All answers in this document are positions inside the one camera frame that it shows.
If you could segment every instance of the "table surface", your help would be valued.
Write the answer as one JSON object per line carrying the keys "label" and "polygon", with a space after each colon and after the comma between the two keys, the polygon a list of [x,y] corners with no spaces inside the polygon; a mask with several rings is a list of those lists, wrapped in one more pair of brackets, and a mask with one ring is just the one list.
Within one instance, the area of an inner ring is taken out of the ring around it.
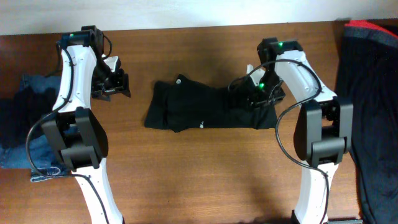
{"label": "table surface", "polygon": [[[92,100],[109,140],[108,177],[126,223],[237,223],[290,217],[301,168],[290,162],[274,129],[147,129],[143,120],[154,82],[178,73],[213,87],[226,86],[259,64],[262,38],[298,39],[326,86],[334,89],[343,22],[105,32],[129,74],[131,98]],[[0,37],[0,94],[11,97],[23,73],[45,74],[57,62],[59,34]],[[276,106],[294,103],[291,93]],[[282,121],[292,140],[298,110]],[[0,170],[0,223],[90,223],[74,179],[29,182],[29,170]],[[356,171],[349,155],[333,179],[328,215],[358,217]]]}

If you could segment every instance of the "white wall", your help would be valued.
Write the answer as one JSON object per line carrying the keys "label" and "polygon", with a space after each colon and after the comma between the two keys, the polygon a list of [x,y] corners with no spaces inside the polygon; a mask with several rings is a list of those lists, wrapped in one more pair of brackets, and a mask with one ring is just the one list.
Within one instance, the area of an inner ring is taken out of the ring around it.
{"label": "white wall", "polygon": [[397,0],[0,0],[0,34],[398,17]]}

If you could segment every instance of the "black fabric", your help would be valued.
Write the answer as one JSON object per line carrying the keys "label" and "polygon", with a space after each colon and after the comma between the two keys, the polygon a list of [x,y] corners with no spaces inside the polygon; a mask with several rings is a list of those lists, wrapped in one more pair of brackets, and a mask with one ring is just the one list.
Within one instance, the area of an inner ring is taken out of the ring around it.
{"label": "black fabric", "polygon": [[251,110],[247,94],[254,85],[230,94],[227,88],[212,88],[191,81],[183,75],[179,84],[156,82],[154,96],[145,120],[145,127],[180,132],[188,128],[274,128],[273,106]]}
{"label": "black fabric", "polygon": [[336,93],[350,97],[354,104],[350,153],[360,171],[358,187],[366,223],[398,223],[395,46],[398,39],[390,34],[355,27],[345,28],[341,44]]}
{"label": "black fabric", "polygon": [[[13,99],[0,100],[0,144],[3,149],[25,143],[30,127],[43,114],[49,113],[57,96],[53,88],[44,93],[34,93],[27,87],[15,94]],[[41,136],[41,129],[36,130],[32,139]]]}

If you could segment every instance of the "blue jeans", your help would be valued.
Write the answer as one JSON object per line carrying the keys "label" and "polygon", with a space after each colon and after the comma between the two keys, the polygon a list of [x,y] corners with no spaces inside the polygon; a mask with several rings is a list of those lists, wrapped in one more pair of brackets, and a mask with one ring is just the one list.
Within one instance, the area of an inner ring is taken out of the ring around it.
{"label": "blue jeans", "polygon": [[[58,95],[60,83],[61,77],[44,78],[40,75],[23,75],[19,89],[23,90],[30,86],[35,93],[43,93],[48,88],[54,88]],[[7,101],[0,100],[0,108],[2,110],[7,109]],[[62,175],[67,174],[69,171],[56,160],[53,150],[44,135],[30,142],[30,154],[34,164],[43,173],[47,173],[48,175]],[[30,169],[25,144],[8,149],[3,149],[0,145],[0,167],[3,169]],[[38,182],[47,179],[49,178],[32,172],[30,181]]]}

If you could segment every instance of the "folded cloth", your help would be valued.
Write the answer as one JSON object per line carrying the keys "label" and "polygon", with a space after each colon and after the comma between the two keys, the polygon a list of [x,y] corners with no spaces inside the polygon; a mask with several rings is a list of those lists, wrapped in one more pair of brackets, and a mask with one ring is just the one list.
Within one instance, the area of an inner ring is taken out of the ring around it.
{"label": "folded cloth", "polygon": [[[30,127],[43,114],[49,113],[55,103],[61,78],[44,78],[39,75],[23,75],[20,91],[14,99],[0,100],[0,167],[3,169],[30,169],[25,152],[25,139]],[[66,174],[67,168],[58,163],[47,138],[38,129],[30,142],[34,164],[50,175]],[[43,181],[32,172],[31,181]]]}
{"label": "folded cloth", "polygon": [[[252,82],[246,85],[239,89],[255,88]],[[250,109],[247,92],[231,94],[227,88],[212,88],[179,75],[174,85],[156,82],[144,126],[177,133],[188,128],[267,129],[275,124],[274,107]]]}
{"label": "folded cloth", "polygon": [[351,156],[366,223],[398,223],[398,35],[346,25],[336,83],[354,105]]}

